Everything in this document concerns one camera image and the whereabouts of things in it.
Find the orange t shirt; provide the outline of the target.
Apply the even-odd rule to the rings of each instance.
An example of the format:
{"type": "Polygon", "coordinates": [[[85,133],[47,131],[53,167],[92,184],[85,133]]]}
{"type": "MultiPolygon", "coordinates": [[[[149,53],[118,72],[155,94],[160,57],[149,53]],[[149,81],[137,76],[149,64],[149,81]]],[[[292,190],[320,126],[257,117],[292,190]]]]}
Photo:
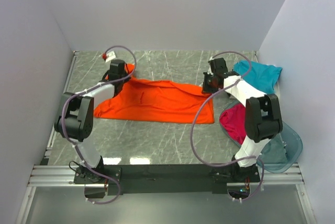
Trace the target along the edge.
{"type": "Polygon", "coordinates": [[[196,85],[133,76],[116,97],[95,108],[94,117],[191,124],[208,97],[196,85]]]}

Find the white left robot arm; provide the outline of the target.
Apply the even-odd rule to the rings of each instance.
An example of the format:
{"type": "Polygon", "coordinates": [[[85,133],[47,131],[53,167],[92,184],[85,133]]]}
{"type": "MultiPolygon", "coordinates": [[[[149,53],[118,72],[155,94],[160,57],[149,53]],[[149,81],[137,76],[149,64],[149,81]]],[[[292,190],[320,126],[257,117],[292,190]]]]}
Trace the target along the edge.
{"type": "Polygon", "coordinates": [[[129,79],[125,61],[114,59],[97,85],[78,93],[65,92],[61,96],[54,129],[70,140],[80,158],[80,166],[87,169],[86,177],[92,183],[101,182],[105,176],[103,158],[90,139],[94,109],[116,97],[129,79]]]}

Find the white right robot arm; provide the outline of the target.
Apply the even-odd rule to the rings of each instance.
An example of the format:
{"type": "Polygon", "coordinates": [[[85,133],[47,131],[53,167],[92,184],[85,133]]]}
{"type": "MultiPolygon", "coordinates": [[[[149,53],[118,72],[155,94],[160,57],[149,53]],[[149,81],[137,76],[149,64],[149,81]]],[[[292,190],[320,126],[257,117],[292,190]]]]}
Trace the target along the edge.
{"type": "Polygon", "coordinates": [[[229,71],[224,58],[211,58],[208,63],[210,69],[204,73],[203,93],[225,91],[245,108],[246,137],[233,156],[232,161],[236,164],[230,168],[230,177],[240,182],[255,166],[267,143],[283,129],[279,99],[275,94],[266,94],[244,80],[252,70],[251,61],[247,62],[248,70],[243,75],[229,71]]]}

